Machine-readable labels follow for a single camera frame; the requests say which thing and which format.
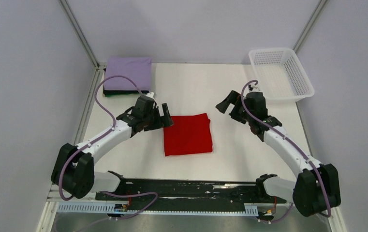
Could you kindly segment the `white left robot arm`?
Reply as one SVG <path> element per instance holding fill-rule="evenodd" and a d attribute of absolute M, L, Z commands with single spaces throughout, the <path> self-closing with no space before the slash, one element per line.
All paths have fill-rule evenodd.
<path fill-rule="evenodd" d="M 117 117 L 111 115 L 111 118 L 113 123 L 96 136 L 76 145 L 66 143 L 60 148 L 51 181 L 59 187 L 61 197 L 65 191 L 77 199 L 90 192 L 105 191 L 116 200 L 123 199 L 127 193 L 126 185 L 111 171 L 95 171 L 97 162 L 137 133 L 174 124 L 168 105 L 158 106 L 150 93 L 139 96 L 134 106 Z"/>

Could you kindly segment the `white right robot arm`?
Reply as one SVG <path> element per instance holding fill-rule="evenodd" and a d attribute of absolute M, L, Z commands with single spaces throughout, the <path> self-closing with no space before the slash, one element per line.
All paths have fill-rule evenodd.
<path fill-rule="evenodd" d="M 216 109 L 224 114 L 230 104 L 234 107 L 229 116 L 248 124 L 250 131 L 272 148 L 296 177 L 295 181 L 290 181 L 275 174 L 260 176 L 255 188 L 258 200 L 267 202 L 273 196 L 282 198 L 293 203 L 305 217 L 315 214 L 328 216 L 332 208 L 341 205 L 337 168 L 333 164 L 321 163 L 292 141 L 283 124 L 268 114 L 263 93 L 253 91 L 243 96 L 232 90 L 216 105 Z"/>

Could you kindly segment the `red t shirt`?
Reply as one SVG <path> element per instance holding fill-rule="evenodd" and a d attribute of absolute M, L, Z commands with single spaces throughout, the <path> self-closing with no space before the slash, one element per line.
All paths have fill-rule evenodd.
<path fill-rule="evenodd" d="M 163 129 L 164 155 L 182 156 L 213 151 L 210 122 L 206 113 L 172 116 L 174 124 Z"/>

